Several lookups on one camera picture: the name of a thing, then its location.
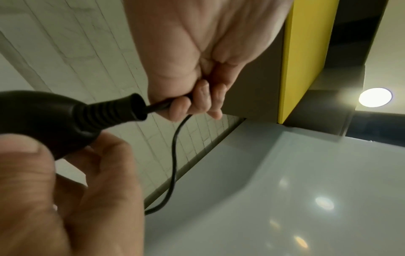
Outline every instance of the ceiling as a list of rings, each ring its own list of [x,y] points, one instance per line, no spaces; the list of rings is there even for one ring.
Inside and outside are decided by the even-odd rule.
[[[356,110],[405,114],[405,1],[389,0],[365,63],[364,90],[384,87],[392,100],[378,108]]]

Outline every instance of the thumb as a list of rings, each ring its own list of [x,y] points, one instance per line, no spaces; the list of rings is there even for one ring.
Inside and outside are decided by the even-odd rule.
[[[23,135],[0,135],[0,209],[7,209],[1,215],[48,210],[54,182],[54,159],[44,145]]]

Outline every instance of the ribbed strain relief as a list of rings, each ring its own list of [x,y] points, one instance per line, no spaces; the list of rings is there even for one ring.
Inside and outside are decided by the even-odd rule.
[[[128,121],[144,121],[147,115],[142,114],[145,102],[138,94],[90,105],[78,106],[76,119],[81,128],[88,131],[99,131]]]

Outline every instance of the thin black wire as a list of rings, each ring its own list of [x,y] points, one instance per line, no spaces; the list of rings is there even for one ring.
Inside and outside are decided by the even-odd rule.
[[[167,190],[166,196],[164,199],[155,207],[145,210],[145,215],[155,213],[162,209],[167,202],[169,202],[170,197],[173,194],[174,191],[174,185],[176,184],[176,173],[177,173],[177,156],[176,156],[176,142],[177,142],[177,136],[181,130],[181,128],[184,126],[184,124],[187,122],[187,120],[190,119],[192,115],[188,115],[178,126],[176,132],[174,133],[173,136],[173,141],[172,141],[172,161],[173,161],[173,169],[172,169],[172,178],[170,179],[170,186],[169,189]]]

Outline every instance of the white brick wall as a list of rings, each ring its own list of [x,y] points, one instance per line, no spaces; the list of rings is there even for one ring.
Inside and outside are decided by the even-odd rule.
[[[52,92],[86,103],[139,93],[149,102],[148,79],[120,0],[2,0],[0,9],[0,31]],[[219,121],[206,114],[191,117],[178,137],[178,168],[188,169],[237,121],[226,115]],[[178,125],[152,114],[145,122],[108,129],[132,146],[145,198],[171,176]],[[69,167],[59,166],[64,173]]]

